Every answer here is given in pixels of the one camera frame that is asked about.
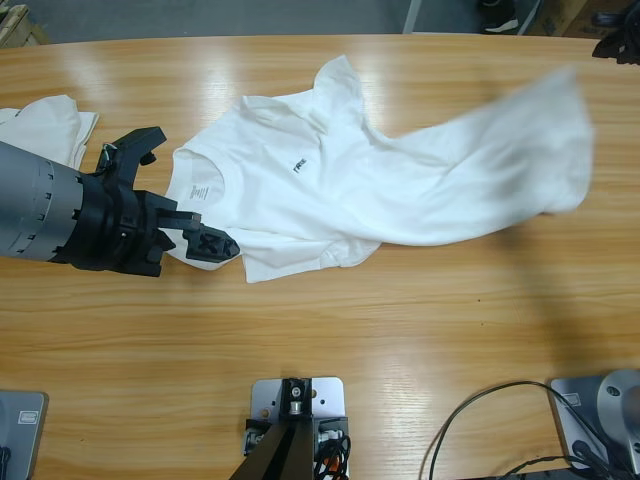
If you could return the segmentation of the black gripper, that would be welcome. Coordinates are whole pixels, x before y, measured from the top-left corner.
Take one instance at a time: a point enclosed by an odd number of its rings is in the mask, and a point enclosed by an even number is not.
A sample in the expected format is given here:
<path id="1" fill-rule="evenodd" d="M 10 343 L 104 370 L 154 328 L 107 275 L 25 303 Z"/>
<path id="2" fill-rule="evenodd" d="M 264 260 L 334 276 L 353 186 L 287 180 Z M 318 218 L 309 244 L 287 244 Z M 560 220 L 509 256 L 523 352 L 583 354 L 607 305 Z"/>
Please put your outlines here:
<path id="1" fill-rule="evenodd" d="M 153 150 L 165 141 L 155 126 L 135 129 L 102 146 L 98 172 L 80 176 L 82 205 L 74 213 L 70 238 L 55 249 L 53 263 L 157 277 L 164 253 L 176 247 L 167 229 L 178 231 L 187 242 L 185 260 L 220 264 L 240 255 L 233 238 L 202 224 L 198 214 L 179 211 L 175 201 L 133 188 L 130 181 L 138 168 L 155 162 Z"/>
<path id="2" fill-rule="evenodd" d="M 592 52 L 594 58 L 615 59 L 617 64 L 639 64 L 639 11 L 597 12 L 591 17 L 597 27 L 613 28 Z"/>

